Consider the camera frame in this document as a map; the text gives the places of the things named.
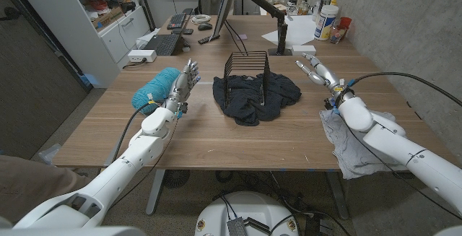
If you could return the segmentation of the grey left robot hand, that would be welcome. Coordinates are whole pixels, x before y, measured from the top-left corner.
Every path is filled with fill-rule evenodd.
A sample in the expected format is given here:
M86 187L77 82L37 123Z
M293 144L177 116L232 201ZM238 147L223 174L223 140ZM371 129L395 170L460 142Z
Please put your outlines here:
M162 106L173 113L178 111L186 113L188 109L186 101L191 94L191 90L200 79L198 62L189 59L180 75L173 82L170 93Z

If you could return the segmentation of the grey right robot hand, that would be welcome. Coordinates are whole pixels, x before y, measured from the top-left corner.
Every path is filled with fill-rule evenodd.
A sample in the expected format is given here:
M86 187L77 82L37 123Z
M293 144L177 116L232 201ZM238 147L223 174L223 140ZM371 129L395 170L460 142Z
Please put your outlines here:
M332 70L322 64L318 58L306 53L302 56L310 62L313 70L300 61L295 61L295 64L308 76L310 81L323 85L329 90L335 105L340 106L346 100L355 97L353 90L344 84Z

